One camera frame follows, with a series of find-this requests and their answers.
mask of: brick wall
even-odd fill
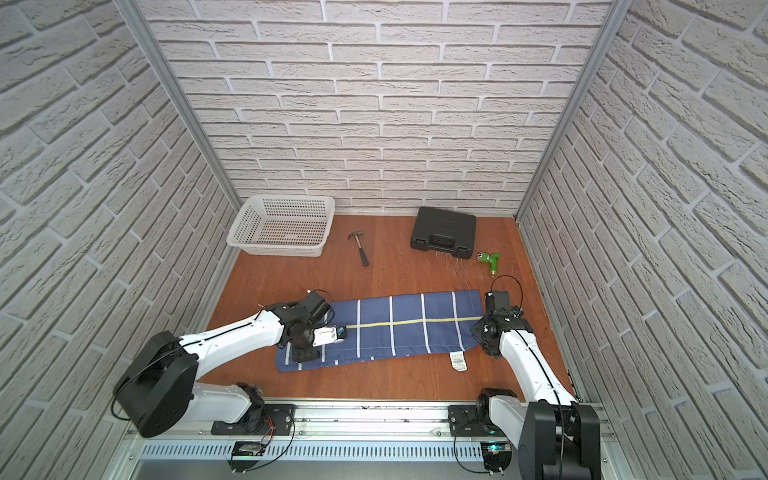
[[[0,476],[100,478],[111,387],[233,211],[111,2],[0,7]]]
[[[637,477],[768,470],[767,12],[635,0],[522,221]]]
[[[512,215],[609,2],[146,0],[242,197]]]

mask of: black mounting plate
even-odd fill
[[[486,432],[481,429],[477,423],[477,407],[474,405],[449,405],[448,422],[451,426],[451,436],[461,435],[464,437],[504,437],[506,436],[501,429],[493,432]]]
[[[264,413],[272,418],[272,423],[275,424],[275,435],[290,435],[293,423],[291,422],[286,412],[290,413],[290,416],[296,413],[296,406],[292,403],[267,403],[264,406]],[[263,436],[269,426],[264,422],[258,429],[254,428],[254,425],[248,425],[247,423],[225,423],[214,422],[214,426],[210,429],[211,435],[253,435]]]

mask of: white stripe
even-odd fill
[[[458,346],[462,348],[462,351],[464,352],[464,343],[462,342],[462,331],[458,329],[458,314],[456,313],[456,292],[451,292],[451,296],[453,297],[453,318],[455,318],[456,323],[456,335],[458,335]]]
[[[392,356],[395,356],[395,325],[392,323],[392,297],[389,298],[389,341],[392,343]]]
[[[427,312],[424,309],[424,293],[422,293],[422,325],[424,326],[424,345],[427,347],[427,353],[432,353],[429,348],[429,335],[427,335]]]
[[[360,300],[357,300],[357,358],[360,358]]]
[[[323,322],[328,323],[328,312],[323,316]],[[325,363],[326,362],[326,346],[321,345],[320,347],[320,362]]]

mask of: black toolbox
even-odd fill
[[[411,235],[411,248],[472,258],[477,217],[439,208],[421,207]]]

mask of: toolbox handle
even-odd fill
[[[440,249],[452,249],[455,245],[455,240],[453,240],[451,237],[447,237],[445,235],[439,235],[437,233],[433,233],[429,236],[429,244],[433,245],[435,247],[438,247]]]

